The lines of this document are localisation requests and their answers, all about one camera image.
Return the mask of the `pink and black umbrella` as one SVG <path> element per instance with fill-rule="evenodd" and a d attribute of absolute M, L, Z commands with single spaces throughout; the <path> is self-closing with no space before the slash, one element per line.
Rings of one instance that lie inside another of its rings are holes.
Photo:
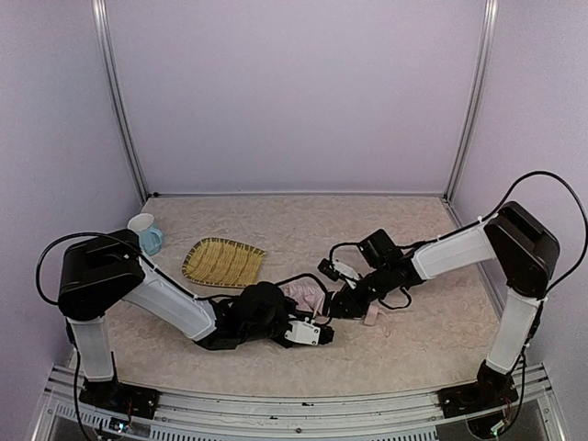
<path fill-rule="evenodd" d="M 295 280 L 280 287 L 284 294 L 297 302 L 297 310 L 309 312 L 313 319 L 328 318 L 327 295 L 320 287 L 308 281 Z M 384 309 L 373 301 L 367 308 L 363 318 L 365 326 L 379 326 L 385 337 L 391 335 L 390 319 Z"/>

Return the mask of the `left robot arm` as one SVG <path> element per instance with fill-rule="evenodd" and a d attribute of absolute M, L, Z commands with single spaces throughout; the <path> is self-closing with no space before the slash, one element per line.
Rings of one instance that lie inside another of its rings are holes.
<path fill-rule="evenodd" d="M 65 318 L 88 385 L 119 386 L 106 313 L 120 302 L 151 313 L 209 351 L 233 350 L 256 340 L 291 348 L 327 345 L 334 339 L 330 324 L 300 311 L 279 284 L 258 282 L 237 296 L 200 297 L 188 291 L 141 251 L 138 234 L 128 229 L 76 232 L 54 240 L 36 265 L 37 289 L 42 288 L 46 257 L 62 243 L 70 245 L 62 255 L 58 296 L 40 297 Z"/>

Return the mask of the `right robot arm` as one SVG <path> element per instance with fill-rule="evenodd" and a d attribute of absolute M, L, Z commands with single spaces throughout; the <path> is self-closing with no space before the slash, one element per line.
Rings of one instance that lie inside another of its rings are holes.
<path fill-rule="evenodd" d="M 503 273 L 506 298 L 497 332 L 477 370 L 465 358 L 456 361 L 456 379 L 465 385 L 441 390 L 444 401 L 487 402 L 517 397 L 515 367 L 534 338 L 548 294 L 579 267 L 574 263 L 555 274 L 560 243 L 555 235 L 518 202 L 504 195 L 490 213 L 435 238 L 396 244 L 382 229 L 359 241 L 342 241 L 363 256 L 369 272 L 361 276 L 333 256 L 319 269 L 343 286 L 325 302 L 335 319 L 366 319 L 392 311 L 386 301 L 392 291 L 407 295 L 411 288 L 470 266 L 494 262 Z"/>

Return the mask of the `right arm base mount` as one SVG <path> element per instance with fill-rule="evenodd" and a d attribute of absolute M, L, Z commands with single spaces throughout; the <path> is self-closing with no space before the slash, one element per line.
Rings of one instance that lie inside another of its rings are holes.
<path fill-rule="evenodd" d="M 437 392 L 437 397 L 445 418 L 485 411 L 519 399 L 513 386 L 496 391 L 484 389 L 478 383 L 443 388 Z"/>

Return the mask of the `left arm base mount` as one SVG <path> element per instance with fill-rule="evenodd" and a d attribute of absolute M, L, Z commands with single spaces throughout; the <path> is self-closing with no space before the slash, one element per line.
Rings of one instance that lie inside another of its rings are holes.
<path fill-rule="evenodd" d="M 84 404 L 114 413 L 152 420 L 160 392 L 125 383 L 86 383 L 79 395 Z"/>

